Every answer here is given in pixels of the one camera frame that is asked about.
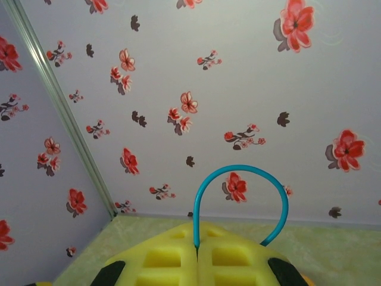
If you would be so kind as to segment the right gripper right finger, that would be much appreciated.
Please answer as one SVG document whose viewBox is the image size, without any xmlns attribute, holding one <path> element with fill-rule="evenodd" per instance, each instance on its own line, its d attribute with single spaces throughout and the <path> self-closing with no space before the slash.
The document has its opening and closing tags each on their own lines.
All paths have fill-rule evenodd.
<svg viewBox="0 0 381 286">
<path fill-rule="evenodd" d="M 199 285 L 303 285 L 286 256 L 208 222 L 200 224 Z"/>
</svg>

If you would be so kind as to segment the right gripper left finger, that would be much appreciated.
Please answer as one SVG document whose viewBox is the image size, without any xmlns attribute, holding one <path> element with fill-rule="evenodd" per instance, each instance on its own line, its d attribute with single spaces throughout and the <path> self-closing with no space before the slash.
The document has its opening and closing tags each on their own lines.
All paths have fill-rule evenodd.
<svg viewBox="0 0 381 286">
<path fill-rule="evenodd" d="M 196 285 L 193 226 L 181 224 L 109 258 L 90 283 L 112 285 Z"/>
</svg>

